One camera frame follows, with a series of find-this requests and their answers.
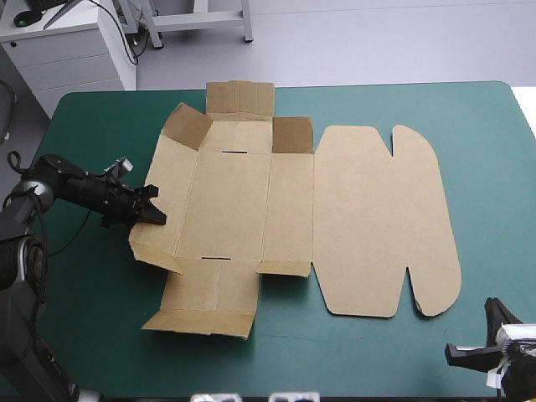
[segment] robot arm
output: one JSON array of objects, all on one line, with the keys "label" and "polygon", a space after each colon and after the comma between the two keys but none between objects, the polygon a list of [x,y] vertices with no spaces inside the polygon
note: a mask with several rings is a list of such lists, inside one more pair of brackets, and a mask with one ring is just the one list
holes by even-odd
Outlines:
[{"label": "robot arm", "polygon": [[44,309],[48,273],[46,234],[32,233],[36,219],[57,198],[103,214],[101,223],[165,224],[166,215],[150,198],[158,188],[131,188],[120,179],[132,165],[122,158],[95,175],[57,155],[40,157],[28,169],[10,152],[8,161],[21,181],[6,198],[0,212],[0,372],[23,400],[43,402],[98,401],[98,393],[72,383],[37,334],[36,322]]},{"label": "robot arm", "polygon": [[461,348],[448,343],[445,348],[449,366],[490,373],[501,367],[500,394],[503,388],[510,402],[523,402],[536,397],[536,335],[510,338],[504,326],[521,326],[497,298],[486,301],[487,341],[484,348]]}]

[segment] desk drawer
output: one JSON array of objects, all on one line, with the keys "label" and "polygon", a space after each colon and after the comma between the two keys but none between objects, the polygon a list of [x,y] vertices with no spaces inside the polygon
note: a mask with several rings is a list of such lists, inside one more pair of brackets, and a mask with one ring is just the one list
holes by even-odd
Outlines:
[{"label": "desk drawer", "polygon": [[109,53],[98,29],[14,40],[2,46],[17,67]]},{"label": "desk drawer", "polygon": [[116,67],[108,54],[56,63],[27,65],[19,67],[18,72],[30,90],[47,90],[59,86],[119,78]]},{"label": "desk drawer", "polygon": [[97,92],[103,90],[124,90],[121,80],[108,80],[99,82],[90,82],[88,84],[62,86],[50,90],[35,90],[33,95],[43,107],[45,113],[52,118],[59,100],[71,92]]}]

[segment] computer mouse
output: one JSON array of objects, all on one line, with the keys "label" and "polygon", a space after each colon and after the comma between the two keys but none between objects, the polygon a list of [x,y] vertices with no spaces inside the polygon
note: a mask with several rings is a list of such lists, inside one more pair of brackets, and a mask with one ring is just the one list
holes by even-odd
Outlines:
[{"label": "computer mouse", "polygon": [[13,23],[16,27],[28,27],[33,23],[41,21],[43,14],[39,10],[22,11],[17,14],[13,19]]}]

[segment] brown cardboard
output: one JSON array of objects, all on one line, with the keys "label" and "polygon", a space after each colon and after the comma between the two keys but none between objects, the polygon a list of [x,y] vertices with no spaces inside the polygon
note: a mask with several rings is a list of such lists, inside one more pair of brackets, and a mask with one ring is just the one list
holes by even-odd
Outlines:
[{"label": "brown cardboard", "polygon": [[247,338],[257,310],[258,263],[185,260],[182,265],[183,275],[168,274],[160,311],[143,328]]},{"label": "brown cardboard", "polygon": [[144,328],[247,338],[259,274],[311,272],[312,124],[274,123],[267,83],[207,84],[207,112],[178,106],[147,175],[167,224],[135,225],[131,247],[172,272]]},{"label": "brown cardboard", "polygon": [[274,153],[312,153],[309,117],[274,117]]},{"label": "brown cardboard", "polygon": [[409,270],[426,316],[458,297],[461,269],[430,144],[405,126],[391,156],[372,127],[330,126],[315,155],[314,266],[334,314],[392,317]]},{"label": "brown cardboard", "polygon": [[214,120],[271,122],[275,88],[268,82],[230,81],[207,84],[207,114]]},{"label": "brown cardboard", "polygon": [[311,120],[273,114],[273,84],[230,81],[207,84],[207,115],[167,119],[147,175],[167,224],[129,239],[170,271],[144,328],[247,338],[259,274],[307,277],[313,261],[335,314],[393,316],[406,270],[420,311],[445,311],[461,270],[426,139],[397,126],[392,156],[372,127],[331,126],[313,155]]}]

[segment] slot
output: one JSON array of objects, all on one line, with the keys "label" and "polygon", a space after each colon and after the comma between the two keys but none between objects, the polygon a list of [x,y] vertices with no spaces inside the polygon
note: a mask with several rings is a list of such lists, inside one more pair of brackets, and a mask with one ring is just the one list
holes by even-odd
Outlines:
[{"label": "slot", "polygon": [[201,257],[201,260],[230,260],[230,257]]}]

